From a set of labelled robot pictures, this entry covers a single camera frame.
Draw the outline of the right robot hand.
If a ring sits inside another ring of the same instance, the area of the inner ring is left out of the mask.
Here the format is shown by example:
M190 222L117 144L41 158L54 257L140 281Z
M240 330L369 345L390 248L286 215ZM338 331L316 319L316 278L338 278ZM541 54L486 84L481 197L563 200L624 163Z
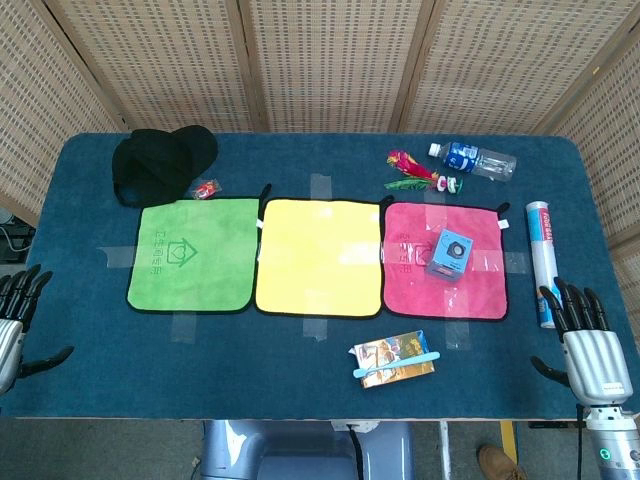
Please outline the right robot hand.
M550 308L560 341L565 369L554 369L540 358L530 358L543 377L573 392L585 407L622 405L633 386L617 334L610 329L602 302L590 288L578 289L554 279L560 295L546 286L540 293Z

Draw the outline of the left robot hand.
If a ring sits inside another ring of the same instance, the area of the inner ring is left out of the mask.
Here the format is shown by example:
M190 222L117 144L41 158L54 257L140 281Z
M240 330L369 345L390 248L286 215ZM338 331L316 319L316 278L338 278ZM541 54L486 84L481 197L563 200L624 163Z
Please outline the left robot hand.
M40 272L36 264L27 270L1 277L1 394L10 391L18 379L51 370L74 352L65 346L55 355L26 362L23 356L25 338L29 332L42 290L53 277L52 271Z

